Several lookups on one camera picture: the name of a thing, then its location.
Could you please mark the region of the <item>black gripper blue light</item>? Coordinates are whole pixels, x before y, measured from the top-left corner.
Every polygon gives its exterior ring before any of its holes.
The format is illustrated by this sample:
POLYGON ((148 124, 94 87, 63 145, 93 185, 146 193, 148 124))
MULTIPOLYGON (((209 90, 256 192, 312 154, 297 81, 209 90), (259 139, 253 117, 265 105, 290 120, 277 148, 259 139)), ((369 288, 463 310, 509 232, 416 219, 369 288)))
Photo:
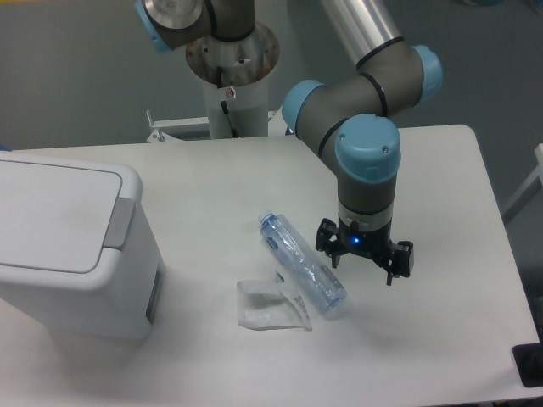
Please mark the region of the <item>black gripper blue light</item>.
POLYGON ((386 284, 394 278, 411 276, 414 265, 414 245, 411 241, 392 243, 392 216, 384 212, 372 215, 339 213, 339 227, 323 218, 316 231, 316 251, 330 258, 337 268, 341 256, 353 254, 371 259, 387 271, 386 284))

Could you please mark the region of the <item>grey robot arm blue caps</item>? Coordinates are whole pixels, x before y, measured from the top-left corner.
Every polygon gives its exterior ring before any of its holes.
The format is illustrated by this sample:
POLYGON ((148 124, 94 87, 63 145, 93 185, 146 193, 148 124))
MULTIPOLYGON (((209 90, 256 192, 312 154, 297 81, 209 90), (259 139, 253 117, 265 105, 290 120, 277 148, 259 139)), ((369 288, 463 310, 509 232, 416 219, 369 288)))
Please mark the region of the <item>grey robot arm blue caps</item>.
MULTIPOLYGON (((302 81, 287 94, 287 127, 334 173, 339 217, 323 220, 316 249, 334 263, 345 254, 372 260, 389 279, 408 277, 413 245, 390 237, 400 134, 390 116, 441 88, 439 58, 410 46, 380 1, 326 1, 323 8, 355 64, 334 86, 302 81)), ((278 41, 255 18, 251 1, 138 1, 135 9, 155 48, 183 48, 204 87, 214 138, 268 132, 266 82, 278 41)))

